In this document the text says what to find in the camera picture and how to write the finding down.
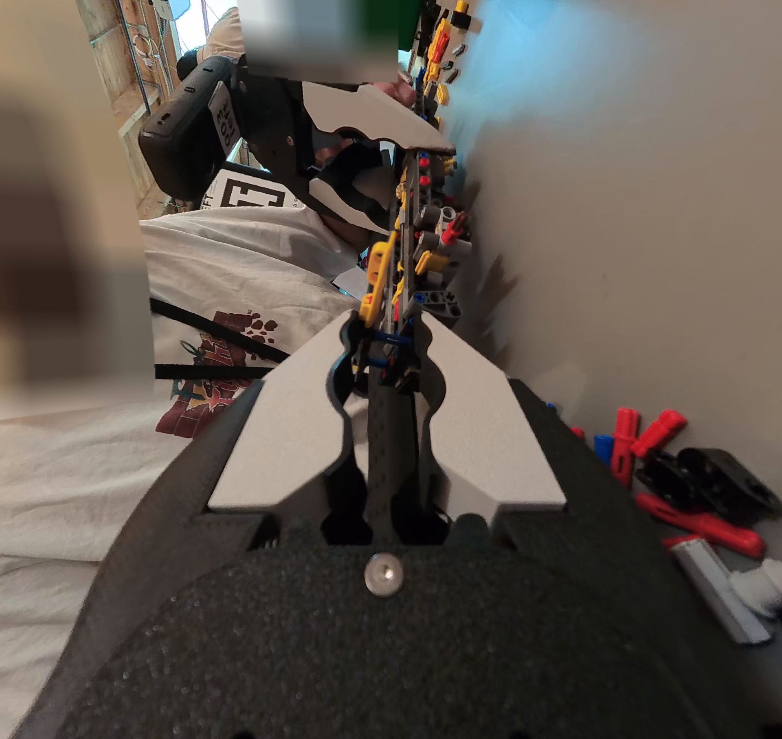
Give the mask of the person's left forearm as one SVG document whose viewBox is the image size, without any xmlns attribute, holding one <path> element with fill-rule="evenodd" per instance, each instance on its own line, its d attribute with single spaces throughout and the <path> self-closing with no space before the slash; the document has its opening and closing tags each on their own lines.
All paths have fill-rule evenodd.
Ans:
<svg viewBox="0 0 782 739">
<path fill-rule="evenodd" d="M 347 223 L 328 215 L 320 215 L 325 226 L 343 242 L 353 247 L 357 253 L 363 253 L 372 239 L 372 232 L 360 226 Z"/>
</svg>

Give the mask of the yellow lego panel piece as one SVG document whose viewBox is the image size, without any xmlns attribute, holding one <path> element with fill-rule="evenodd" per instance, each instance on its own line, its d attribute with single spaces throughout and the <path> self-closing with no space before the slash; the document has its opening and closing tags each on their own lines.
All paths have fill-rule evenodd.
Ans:
<svg viewBox="0 0 782 739">
<path fill-rule="evenodd" d="M 380 318 L 397 238 L 398 231 L 392 231 L 386 241 L 377 242 L 367 255 L 367 293 L 361 300 L 359 311 L 367 329 L 373 329 Z"/>
</svg>

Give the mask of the framed black white marker sign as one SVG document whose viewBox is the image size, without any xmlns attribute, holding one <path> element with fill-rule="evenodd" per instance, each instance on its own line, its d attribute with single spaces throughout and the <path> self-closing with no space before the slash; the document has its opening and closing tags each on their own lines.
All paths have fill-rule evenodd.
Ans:
<svg viewBox="0 0 782 739">
<path fill-rule="evenodd" d="M 303 204 L 264 169 L 224 162 L 202 197 L 200 208 L 272 206 L 299 208 Z"/>
</svg>

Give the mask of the person's white printed shirt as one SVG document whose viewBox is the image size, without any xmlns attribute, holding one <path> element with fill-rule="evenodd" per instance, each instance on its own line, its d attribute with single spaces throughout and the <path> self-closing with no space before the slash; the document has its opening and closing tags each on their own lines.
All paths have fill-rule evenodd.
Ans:
<svg viewBox="0 0 782 739">
<path fill-rule="evenodd" d="M 228 207 L 140 224 L 151 296 L 293 353 L 349 308 L 353 246 L 311 209 Z M 2 737 L 66 646 L 99 565 L 164 469 L 249 381 L 155 383 L 150 402 L 2 421 Z"/>
</svg>

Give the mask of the pile of red blue lego pins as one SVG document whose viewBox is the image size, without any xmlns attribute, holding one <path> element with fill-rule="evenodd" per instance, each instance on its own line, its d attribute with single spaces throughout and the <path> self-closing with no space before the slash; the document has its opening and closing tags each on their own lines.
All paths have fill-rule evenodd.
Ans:
<svg viewBox="0 0 782 739">
<path fill-rule="evenodd" d="M 663 655 L 706 651 L 716 643 L 719 655 L 751 660 L 780 650 L 780 627 L 775 617 L 757 614 L 736 595 L 733 567 L 722 558 L 727 550 L 751 571 L 763 570 L 767 541 L 754 526 L 734 524 L 702 502 L 691 472 L 678 459 L 650 450 L 634 468 L 632 479 L 651 465 L 653 472 L 673 478 L 679 499 L 688 495 L 688 508 L 672 505 L 658 486 L 616 481 L 613 472 L 579 438 L 552 402 L 533 401 L 533 433 L 543 456 L 569 495 L 562 514 L 544 512 L 541 520 L 508 522 L 511 537 L 539 555 L 543 565 L 577 587 L 604 601 L 611 615 L 609 628 L 627 633 L 638 644 L 651 644 Z"/>
</svg>

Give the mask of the person's left hand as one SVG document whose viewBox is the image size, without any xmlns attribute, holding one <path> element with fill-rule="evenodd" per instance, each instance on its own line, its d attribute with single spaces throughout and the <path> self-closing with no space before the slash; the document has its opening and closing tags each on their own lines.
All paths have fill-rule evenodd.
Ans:
<svg viewBox="0 0 782 739">
<path fill-rule="evenodd" d="M 406 108 L 411 108 L 416 103 L 416 89 L 401 73 L 396 81 L 375 82 L 373 86 Z"/>
</svg>

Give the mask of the lego car chassis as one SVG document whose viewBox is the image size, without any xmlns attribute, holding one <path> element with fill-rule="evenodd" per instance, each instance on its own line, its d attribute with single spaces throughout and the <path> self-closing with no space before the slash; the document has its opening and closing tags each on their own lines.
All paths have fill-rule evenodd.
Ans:
<svg viewBox="0 0 782 739">
<path fill-rule="evenodd" d="M 408 152 L 393 194 L 390 227 L 398 238 L 376 327 L 414 339 L 413 346 L 386 347 L 392 364 L 381 382 L 397 392 L 418 387 L 416 321 L 428 314 L 453 328 L 462 317 L 453 281 L 471 255 L 472 236 L 468 215 L 444 191 L 456 163 L 445 154 Z"/>
</svg>

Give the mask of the pile of yellow lego pieces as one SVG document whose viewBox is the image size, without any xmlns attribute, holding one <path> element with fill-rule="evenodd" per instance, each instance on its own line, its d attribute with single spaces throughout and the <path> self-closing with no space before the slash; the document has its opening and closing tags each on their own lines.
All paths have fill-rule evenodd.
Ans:
<svg viewBox="0 0 782 739">
<path fill-rule="evenodd" d="M 444 69 L 443 58 L 451 40 L 452 28 L 453 26 L 446 15 L 443 16 L 435 28 L 433 39 L 427 49 L 425 69 L 420 75 L 421 79 L 419 85 L 420 110 L 425 114 L 434 112 L 433 109 L 425 109 L 424 107 L 427 101 L 432 102 L 435 99 L 441 72 Z"/>
</svg>

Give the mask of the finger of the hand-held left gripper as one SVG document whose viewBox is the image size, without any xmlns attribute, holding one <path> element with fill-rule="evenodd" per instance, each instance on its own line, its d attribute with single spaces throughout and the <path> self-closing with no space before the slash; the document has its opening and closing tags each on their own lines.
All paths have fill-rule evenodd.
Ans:
<svg viewBox="0 0 782 739">
<path fill-rule="evenodd" d="M 360 194 L 352 187 L 347 188 L 345 196 L 341 195 L 320 177 L 309 182 L 308 192 L 310 200 L 322 213 L 329 213 L 344 223 L 371 233 L 389 235 L 387 210 L 382 209 L 375 199 Z"/>
<path fill-rule="evenodd" d="M 436 128 L 373 85 L 346 90 L 303 82 L 302 97 L 312 124 L 321 132 L 354 131 L 371 141 L 390 141 L 406 151 L 455 154 L 455 145 Z"/>
</svg>

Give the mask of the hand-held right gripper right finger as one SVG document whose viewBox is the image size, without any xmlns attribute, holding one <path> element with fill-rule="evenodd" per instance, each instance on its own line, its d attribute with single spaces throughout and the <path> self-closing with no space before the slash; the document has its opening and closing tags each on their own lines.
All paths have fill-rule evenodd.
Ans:
<svg viewBox="0 0 782 739">
<path fill-rule="evenodd" d="M 477 515 L 489 525 L 505 512 L 563 510 L 565 494 L 507 375 L 435 316 L 422 314 L 422 325 L 445 391 L 428 425 L 444 475 L 435 505 L 452 520 Z"/>
</svg>

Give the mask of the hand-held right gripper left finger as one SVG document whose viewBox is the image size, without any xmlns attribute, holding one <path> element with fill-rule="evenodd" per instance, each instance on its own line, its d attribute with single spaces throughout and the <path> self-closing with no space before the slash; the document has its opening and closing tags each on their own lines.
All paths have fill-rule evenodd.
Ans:
<svg viewBox="0 0 782 739">
<path fill-rule="evenodd" d="M 345 404 L 357 312 L 347 310 L 269 373 L 208 500 L 215 511 L 361 513 Z"/>
</svg>

